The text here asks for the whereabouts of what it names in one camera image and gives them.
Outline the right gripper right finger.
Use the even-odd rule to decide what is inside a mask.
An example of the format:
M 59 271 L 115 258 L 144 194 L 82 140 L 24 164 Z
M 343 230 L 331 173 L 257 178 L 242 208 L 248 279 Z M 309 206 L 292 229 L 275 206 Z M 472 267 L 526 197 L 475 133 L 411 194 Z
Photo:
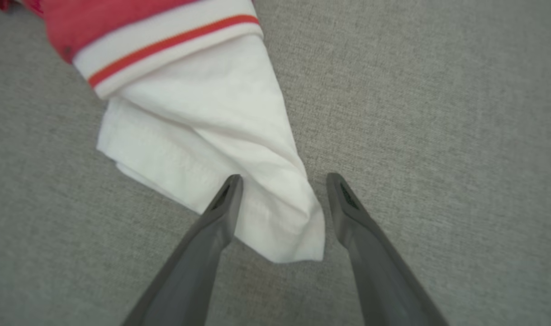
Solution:
M 348 182 L 329 173 L 335 235 L 349 254 L 367 326 L 446 326 L 447 321 Z

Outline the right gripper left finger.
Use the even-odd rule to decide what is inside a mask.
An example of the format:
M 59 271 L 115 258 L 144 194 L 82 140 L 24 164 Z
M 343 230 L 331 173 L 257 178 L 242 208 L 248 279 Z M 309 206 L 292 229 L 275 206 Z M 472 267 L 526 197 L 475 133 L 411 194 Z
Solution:
M 231 175 L 133 306 L 125 326 L 203 326 L 222 250 L 234 238 L 244 180 Z

